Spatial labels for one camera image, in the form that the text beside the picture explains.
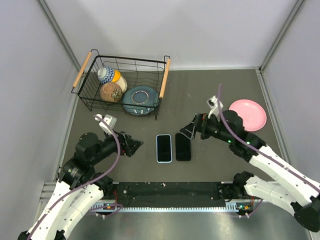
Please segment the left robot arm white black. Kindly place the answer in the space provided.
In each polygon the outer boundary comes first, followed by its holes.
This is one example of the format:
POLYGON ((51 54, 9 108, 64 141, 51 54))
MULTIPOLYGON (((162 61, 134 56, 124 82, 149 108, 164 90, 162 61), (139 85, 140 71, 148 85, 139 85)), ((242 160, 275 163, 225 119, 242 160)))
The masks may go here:
POLYGON ((66 240, 89 209, 114 191, 108 176, 85 186, 101 176, 94 166, 113 153, 131 157, 143 144, 125 132, 106 135, 100 140, 95 133, 83 134, 75 146, 73 157, 62 167, 55 189, 37 222, 21 232, 20 240, 66 240))

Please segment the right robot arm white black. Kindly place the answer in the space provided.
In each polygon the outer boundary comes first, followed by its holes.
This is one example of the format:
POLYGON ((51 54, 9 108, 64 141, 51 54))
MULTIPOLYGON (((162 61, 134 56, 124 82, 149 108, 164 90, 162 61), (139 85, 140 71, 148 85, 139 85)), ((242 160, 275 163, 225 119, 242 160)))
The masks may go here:
POLYGON ((239 198, 257 197, 287 211, 305 229, 320 230, 320 184, 299 172, 278 156, 272 148, 252 132, 246 131, 243 119, 233 110, 222 117, 197 113, 192 122, 180 129, 190 140, 200 133, 228 143, 229 149, 250 165, 269 175, 275 183, 264 181, 249 172, 239 173, 233 180, 233 192, 239 198))

